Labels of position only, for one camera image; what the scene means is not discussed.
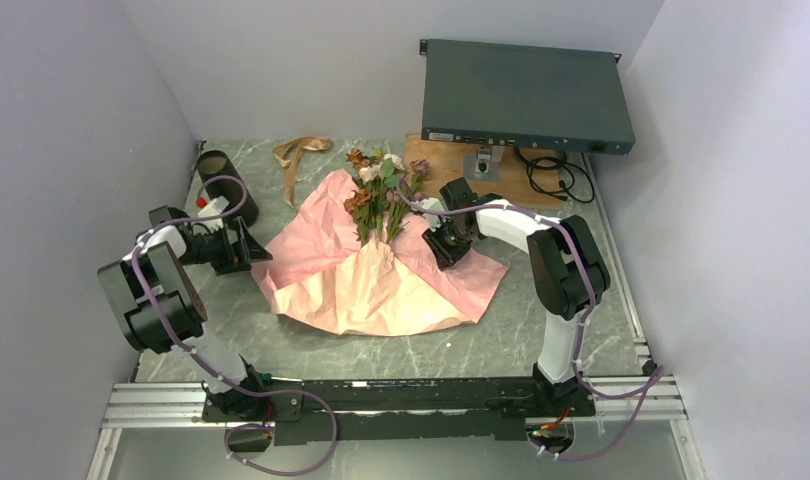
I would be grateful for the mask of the brown ribbon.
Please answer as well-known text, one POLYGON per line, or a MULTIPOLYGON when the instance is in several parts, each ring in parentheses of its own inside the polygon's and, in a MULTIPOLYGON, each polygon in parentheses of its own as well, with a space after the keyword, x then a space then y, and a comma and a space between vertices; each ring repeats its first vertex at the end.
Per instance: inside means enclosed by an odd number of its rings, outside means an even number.
POLYGON ((306 153, 326 152, 332 147, 333 140, 331 138, 306 136, 277 145, 272 149, 272 155, 280 165, 283 173, 283 201, 293 210, 298 209, 294 203, 294 191, 301 159, 306 153))

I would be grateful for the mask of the bunch of artificial flowers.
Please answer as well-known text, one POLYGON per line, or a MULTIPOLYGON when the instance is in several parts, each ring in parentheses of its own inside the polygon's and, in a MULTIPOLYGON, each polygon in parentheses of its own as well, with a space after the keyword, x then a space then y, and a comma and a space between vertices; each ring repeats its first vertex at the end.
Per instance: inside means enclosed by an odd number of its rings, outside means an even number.
POLYGON ((404 217, 410 212, 398 191, 409 201, 420 201, 430 162, 418 159, 406 165, 399 155, 379 149, 366 155, 358 148, 347 153, 346 161, 355 170, 352 180, 357 190, 343 207, 356 225, 357 240, 361 245, 371 238, 391 243, 404 230, 404 217))

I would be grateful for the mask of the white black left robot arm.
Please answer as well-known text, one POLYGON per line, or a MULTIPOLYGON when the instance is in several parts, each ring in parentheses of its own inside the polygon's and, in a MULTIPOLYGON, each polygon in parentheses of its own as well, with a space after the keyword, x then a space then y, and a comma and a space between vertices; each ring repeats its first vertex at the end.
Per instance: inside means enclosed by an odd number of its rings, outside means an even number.
POLYGON ((97 271, 126 341, 138 352, 182 354, 205 386, 208 400, 245 420, 268 406, 268 381, 210 332, 204 302, 185 270, 208 265, 215 275, 250 271, 272 255, 241 217, 194 218, 174 207, 149 214, 132 252, 97 271))

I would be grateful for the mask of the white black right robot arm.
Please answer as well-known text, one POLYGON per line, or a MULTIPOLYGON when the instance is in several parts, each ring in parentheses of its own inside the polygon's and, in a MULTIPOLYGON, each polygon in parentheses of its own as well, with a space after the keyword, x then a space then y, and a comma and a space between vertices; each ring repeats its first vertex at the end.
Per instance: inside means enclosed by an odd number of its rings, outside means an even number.
POLYGON ((464 178, 440 193, 412 206, 429 222, 423 239, 440 269, 454 267, 475 241, 486 238, 527 254, 536 297, 547 311, 532 401, 545 415, 559 413, 580 388, 584 330, 611 285, 588 223, 578 215, 542 216, 496 194, 478 196, 464 178))

